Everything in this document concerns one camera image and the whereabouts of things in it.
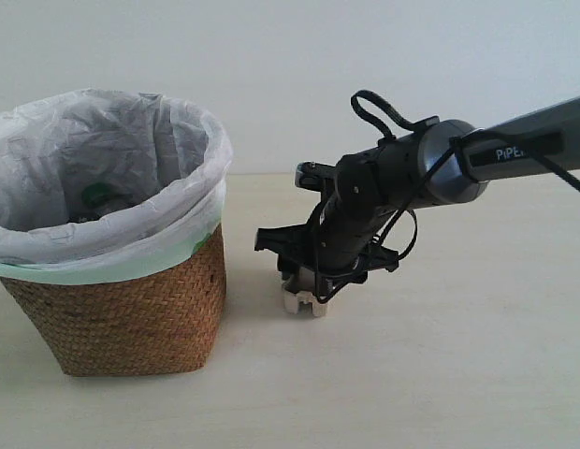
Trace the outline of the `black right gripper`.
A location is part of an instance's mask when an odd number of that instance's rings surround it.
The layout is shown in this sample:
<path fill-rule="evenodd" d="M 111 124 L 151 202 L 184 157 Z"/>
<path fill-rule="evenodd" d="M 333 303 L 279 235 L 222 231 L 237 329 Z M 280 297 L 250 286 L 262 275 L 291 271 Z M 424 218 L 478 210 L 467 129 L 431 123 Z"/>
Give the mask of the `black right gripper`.
<path fill-rule="evenodd" d="M 373 270 L 394 271 L 399 253 L 377 244 L 393 210 L 375 208 L 368 218 L 354 218 L 331 189 L 318 194 L 319 202 L 305 224 L 258 228 L 254 249 L 278 255 L 282 278 L 300 268 L 311 271 L 316 301 L 328 303 L 346 283 L 363 283 Z"/>

